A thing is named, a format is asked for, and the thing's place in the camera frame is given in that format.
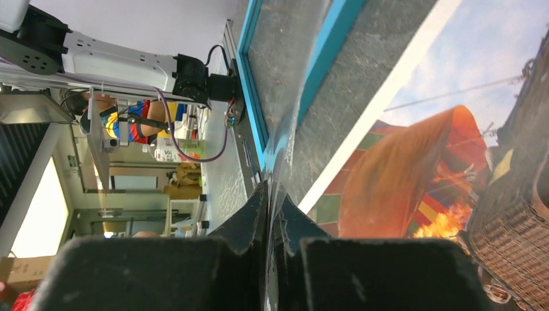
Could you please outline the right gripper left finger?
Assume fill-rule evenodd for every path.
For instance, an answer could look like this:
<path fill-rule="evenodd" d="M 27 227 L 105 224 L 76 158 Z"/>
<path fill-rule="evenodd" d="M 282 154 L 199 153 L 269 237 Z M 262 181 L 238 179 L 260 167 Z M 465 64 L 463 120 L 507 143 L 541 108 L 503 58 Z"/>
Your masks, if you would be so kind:
<path fill-rule="evenodd" d="M 269 186 L 209 235 L 77 238 L 62 247 L 31 310 L 265 310 Z"/>

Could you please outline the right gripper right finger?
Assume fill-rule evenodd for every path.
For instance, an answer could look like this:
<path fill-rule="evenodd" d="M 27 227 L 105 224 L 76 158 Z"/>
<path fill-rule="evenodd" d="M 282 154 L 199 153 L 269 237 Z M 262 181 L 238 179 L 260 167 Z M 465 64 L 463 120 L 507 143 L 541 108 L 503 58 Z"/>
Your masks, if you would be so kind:
<path fill-rule="evenodd" d="M 333 238 L 285 194 L 272 199 L 272 249 L 274 310 L 491 310 L 456 243 Z"/>

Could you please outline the hot air balloon photo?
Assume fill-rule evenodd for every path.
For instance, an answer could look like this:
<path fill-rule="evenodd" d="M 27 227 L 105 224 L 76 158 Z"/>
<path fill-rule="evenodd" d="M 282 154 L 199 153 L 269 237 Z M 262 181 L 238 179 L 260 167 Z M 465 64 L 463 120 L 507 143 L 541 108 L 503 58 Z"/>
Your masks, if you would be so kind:
<path fill-rule="evenodd" d="M 548 309 L 548 2 L 438 1 L 299 203 L 339 238 L 446 238 L 487 296 Z"/>

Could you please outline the clear glass pane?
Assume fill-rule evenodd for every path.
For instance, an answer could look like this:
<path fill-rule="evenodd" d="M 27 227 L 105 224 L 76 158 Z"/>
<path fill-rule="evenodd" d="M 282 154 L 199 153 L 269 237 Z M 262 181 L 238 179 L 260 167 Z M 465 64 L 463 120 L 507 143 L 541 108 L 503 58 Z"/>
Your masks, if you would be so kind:
<path fill-rule="evenodd" d="M 273 226 L 287 194 L 300 99 L 317 34 L 331 1 L 264 1 L 248 57 L 268 140 L 263 178 L 266 194 L 262 307 L 276 310 Z"/>

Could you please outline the blue picture frame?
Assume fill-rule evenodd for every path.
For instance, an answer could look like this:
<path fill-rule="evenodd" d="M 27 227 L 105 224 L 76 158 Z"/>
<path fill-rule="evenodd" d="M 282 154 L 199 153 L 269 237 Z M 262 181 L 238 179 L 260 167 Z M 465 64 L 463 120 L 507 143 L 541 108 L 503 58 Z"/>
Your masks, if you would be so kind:
<path fill-rule="evenodd" d="M 256 156 L 259 167 L 263 170 L 265 168 L 269 134 L 248 57 L 262 4 L 262 1 L 250 1 L 248 4 L 243 29 L 236 47 L 236 63 L 251 124 Z M 298 112 L 298 123 L 304 118 L 365 4 L 367 4 L 366 1 L 334 1 L 331 4 L 322 22 L 319 34 L 317 34 L 317 42 L 306 73 L 304 91 Z"/>

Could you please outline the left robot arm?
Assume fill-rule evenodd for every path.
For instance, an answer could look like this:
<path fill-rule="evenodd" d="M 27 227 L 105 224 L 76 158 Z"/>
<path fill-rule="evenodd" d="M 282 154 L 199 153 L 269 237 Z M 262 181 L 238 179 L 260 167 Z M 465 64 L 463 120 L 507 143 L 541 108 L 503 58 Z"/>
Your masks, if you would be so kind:
<path fill-rule="evenodd" d="M 206 105 L 236 96 L 236 75 L 199 59 L 138 51 L 86 36 L 28 1 L 1 2 L 1 81 L 26 89 L 91 88 L 135 99 Z"/>

